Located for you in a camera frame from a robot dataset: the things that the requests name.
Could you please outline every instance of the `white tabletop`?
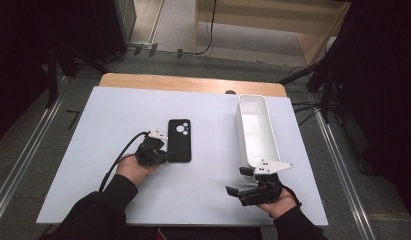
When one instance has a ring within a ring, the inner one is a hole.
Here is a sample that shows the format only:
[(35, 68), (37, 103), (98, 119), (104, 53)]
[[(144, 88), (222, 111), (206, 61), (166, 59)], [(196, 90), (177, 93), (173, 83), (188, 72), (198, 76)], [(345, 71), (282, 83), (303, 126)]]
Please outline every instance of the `white tabletop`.
[[(97, 191), (134, 135), (156, 129), (166, 134), (170, 119), (187, 118), (192, 125), (192, 161), (167, 163), (147, 177), (126, 209), (127, 224), (272, 225), (267, 213), (255, 206), (242, 207), (225, 190), (225, 186), (254, 187), (254, 179), (238, 170), (237, 100), (238, 96), (225, 94), (94, 88), (37, 222), (62, 222), (79, 199)], [(266, 100), (280, 159), (295, 164), (279, 173), (280, 180), (295, 190), (302, 211), (314, 224), (327, 225), (290, 100)]]

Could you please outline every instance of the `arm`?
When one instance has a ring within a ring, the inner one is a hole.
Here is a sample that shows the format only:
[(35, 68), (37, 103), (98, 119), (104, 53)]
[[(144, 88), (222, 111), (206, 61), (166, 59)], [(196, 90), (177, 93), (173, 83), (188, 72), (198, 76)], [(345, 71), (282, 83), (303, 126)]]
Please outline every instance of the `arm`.
[(158, 166), (141, 166), (136, 157), (122, 160), (103, 192), (93, 192), (71, 209), (61, 225), (44, 239), (118, 239), (126, 224), (125, 208), (136, 186)]
[(280, 198), (270, 204), (260, 204), (259, 208), (270, 214), (276, 226), (278, 238), (296, 240), (324, 240), (323, 230), (316, 227), (297, 206), (295, 197), (283, 189)]

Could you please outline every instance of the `black sweater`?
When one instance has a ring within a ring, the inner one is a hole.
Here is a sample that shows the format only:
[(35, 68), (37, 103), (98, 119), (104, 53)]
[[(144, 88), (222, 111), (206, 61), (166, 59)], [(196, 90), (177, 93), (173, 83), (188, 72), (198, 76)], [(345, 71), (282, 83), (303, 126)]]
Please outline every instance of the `black sweater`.
[[(126, 226), (125, 208), (137, 192), (130, 180), (115, 175), (104, 192), (93, 192), (78, 201), (54, 233), (40, 239), (120, 239)], [(273, 222), (281, 240), (326, 239), (323, 231), (314, 226), (299, 207)]]

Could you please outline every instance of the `black clothing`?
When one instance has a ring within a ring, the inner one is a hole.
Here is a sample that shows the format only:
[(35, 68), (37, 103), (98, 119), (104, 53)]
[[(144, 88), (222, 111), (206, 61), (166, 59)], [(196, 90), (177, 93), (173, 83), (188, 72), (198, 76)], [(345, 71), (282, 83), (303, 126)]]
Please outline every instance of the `black clothing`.
[[(126, 226), (125, 208), (137, 192), (130, 180), (116, 174), (104, 192), (93, 192), (78, 201), (55, 232), (39, 240), (121, 239)], [(274, 225), (281, 240), (326, 239), (299, 207), (274, 220)]]

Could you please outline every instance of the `person's left hand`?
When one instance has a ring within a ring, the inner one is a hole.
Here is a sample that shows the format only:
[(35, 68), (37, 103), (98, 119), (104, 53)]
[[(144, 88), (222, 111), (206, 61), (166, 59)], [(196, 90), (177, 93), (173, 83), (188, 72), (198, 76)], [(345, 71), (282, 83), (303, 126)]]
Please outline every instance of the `person's left hand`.
[(138, 186), (142, 180), (159, 168), (156, 166), (142, 166), (135, 155), (124, 158), (117, 166), (116, 174), (128, 178), (134, 185)]

